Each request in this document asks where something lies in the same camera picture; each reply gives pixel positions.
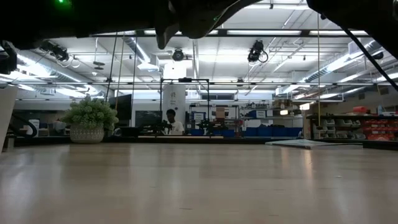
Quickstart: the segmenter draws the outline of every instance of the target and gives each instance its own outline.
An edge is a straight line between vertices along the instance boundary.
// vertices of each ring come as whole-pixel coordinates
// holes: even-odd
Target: cable
[[[320,15],[317,16],[317,24],[318,24],[318,74],[320,73],[321,70],[321,47],[320,47],[320,36],[319,36],[319,17]],[[318,127],[321,126],[321,76],[318,75]],[[318,131],[318,138],[321,138],[321,132]]]
[[[119,86],[120,86],[120,76],[122,75],[122,64],[123,64],[123,50],[124,50],[124,44],[122,44],[122,56],[120,60],[120,67],[119,67],[119,79],[118,79],[118,87],[116,89],[116,106],[114,107],[114,109],[117,111],[118,110],[118,96],[119,96]]]
[[[355,42],[355,44],[362,50],[363,54],[369,59],[379,73],[398,91],[398,85],[387,75],[387,73],[380,67],[372,55],[366,50],[363,44],[356,38],[351,31],[342,27],[346,34]]]
[[[134,106],[134,87],[136,84],[136,66],[137,63],[137,44],[136,47],[134,49],[134,73],[132,74],[132,93],[131,93],[131,108],[132,106]]]
[[[106,89],[106,96],[105,96],[105,103],[108,101],[108,94],[109,94],[109,89],[111,88],[111,81],[112,81],[112,69],[113,69],[113,62],[114,62],[114,52],[116,50],[116,42],[118,41],[118,33],[116,32],[116,37],[114,38],[114,44],[113,44],[113,53],[112,53],[112,63],[111,63],[111,71],[109,73],[109,81],[108,81],[108,88]]]
[[[268,61],[268,54],[267,54],[267,52],[265,52],[264,50],[262,50],[262,53],[264,53],[266,56],[267,56],[267,59],[265,60],[265,61],[262,61],[262,60],[260,60],[260,57],[261,57],[261,55],[260,55],[260,57],[259,57],[259,62],[261,62],[261,63],[266,63],[267,61]]]

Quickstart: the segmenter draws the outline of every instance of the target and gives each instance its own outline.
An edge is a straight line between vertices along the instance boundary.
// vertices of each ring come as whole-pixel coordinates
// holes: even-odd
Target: metal frame
[[[178,81],[177,83],[181,83],[184,85],[186,85],[187,83],[192,83],[192,82],[197,82],[196,85],[203,85],[200,83],[201,81],[207,82],[207,119],[210,121],[210,80],[208,78],[196,78],[196,79],[188,78],[186,80],[183,78],[181,78],[181,79],[161,78],[160,79],[160,91],[159,91],[159,94],[160,94],[159,104],[160,104],[160,117],[161,117],[160,122],[162,122],[162,119],[163,119],[162,90],[163,90],[163,82],[164,81],[170,81],[169,85],[176,84],[173,81]]]
[[[135,85],[159,85],[163,83],[161,82],[134,82]],[[107,85],[105,82],[0,82],[0,85]],[[111,82],[110,85],[117,85],[117,82]],[[133,82],[121,82],[120,85],[132,85]],[[173,85],[185,85],[186,83],[173,83]],[[389,86],[390,83],[319,83],[320,85],[325,86]],[[201,85],[201,83],[191,83],[190,85]],[[300,82],[244,82],[244,83],[236,83],[236,82],[210,82],[208,81],[208,86],[210,85],[260,85],[260,86],[275,86],[275,85],[310,85],[310,86],[318,86],[318,83],[300,83]]]
[[[262,31],[269,32],[280,32],[281,34],[229,34],[228,31],[249,31],[261,33]],[[283,34],[283,32],[294,30],[300,31],[299,34]],[[155,34],[146,34],[145,31],[148,30],[135,30],[133,34],[95,34],[92,37],[156,37]],[[310,34],[310,31],[316,31],[316,29],[215,29],[216,33],[208,34],[206,37],[318,37],[318,35]],[[319,31],[342,31],[338,29],[320,29]],[[174,34],[174,37],[186,37],[183,34]],[[336,38],[347,38],[346,34],[322,34],[319,37],[336,37]],[[369,35],[356,35],[356,37],[371,37]]]

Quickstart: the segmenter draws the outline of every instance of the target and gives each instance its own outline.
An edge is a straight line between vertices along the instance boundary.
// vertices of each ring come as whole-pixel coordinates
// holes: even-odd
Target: ductwork
[[[378,51],[381,50],[382,46],[377,43],[375,40],[370,40],[367,44],[364,44],[364,47],[366,50],[371,54],[375,54]],[[333,71],[342,68],[346,65],[349,65],[350,63],[354,62],[358,58],[363,56],[363,52],[359,49],[356,49],[355,51],[349,51],[345,50],[344,52],[338,54],[337,56],[329,59],[327,62],[323,63],[320,66],[320,69],[318,70],[318,67],[312,69],[309,71],[305,78],[302,78],[299,83],[309,83],[317,79],[318,77],[322,77],[324,75],[327,75],[329,73],[332,73]],[[279,87],[275,90],[276,93],[279,94],[286,94],[289,93],[296,88],[298,88],[300,85],[289,85],[289,86],[283,86]]]
[[[364,45],[366,50],[370,54],[376,53],[378,50],[381,49],[381,45],[377,43],[375,40],[369,41],[367,44]],[[306,77],[301,80],[300,82],[311,82],[318,77],[322,77],[324,75],[327,75],[339,68],[342,68],[352,62],[354,62],[358,57],[362,57],[363,52],[362,51],[357,51],[355,53],[349,53],[348,50],[344,51],[343,53],[338,54],[336,57],[333,57],[332,59],[328,60],[326,63],[321,65],[321,69],[318,72],[318,68],[314,68],[313,70],[309,71],[306,75]]]
[[[79,82],[92,82],[92,80],[75,73],[72,70],[67,68],[63,68],[60,65],[51,62],[50,60],[37,55],[28,50],[21,50],[18,52],[18,63],[19,65],[25,65],[28,69],[30,69],[31,73],[35,75],[51,75],[56,76],[56,78],[51,78],[50,80],[44,81],[51,81],[51,82],[72,82],[72,83],[79,83]],[[56,86],[50,86],[48,88],[44,88],[42,86],[30,86],[37,92],[44,94],[44,95],[51,95],[51,92],[54,91]],[[80,88],[91,88],[92,90],[96,91],[96,94],[101,94],[106,92],[107,88],[104,86],[93,86],[89,85],[77,85],[75,87]]]
[[[139,70],[148,72],[159,71],[159,59],[157,56],[147,54],[133,37],[122,37],[122,40],[129,46],[132,52],[137,54],[138,60],[141,62],[138,65]]]

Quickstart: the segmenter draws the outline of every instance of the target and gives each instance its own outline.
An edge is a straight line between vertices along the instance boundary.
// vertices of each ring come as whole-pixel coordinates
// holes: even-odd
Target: man
[[[173,128],[171,129],[172,132],[184,132],[184,127],[182,126],[182,123],[175,120],[175,111],[173,109],[167,110],[166,115],[169,123],[173,126]]]

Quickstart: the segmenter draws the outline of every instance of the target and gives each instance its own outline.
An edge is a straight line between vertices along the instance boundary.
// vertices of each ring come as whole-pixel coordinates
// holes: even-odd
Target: wall
[[[326,108],[321,106],[321,114],[332,113],[350,113],[355,106],[365,106],[372,113],[377,113],[376,108],[381,104],[384,107],[398,105],[398,92],[389,87],[388,95],[379,95],[377,91],[365,92],[365,99],[359,100],[358,94],[350,95],[345,102],[337,104],[328,104]]]

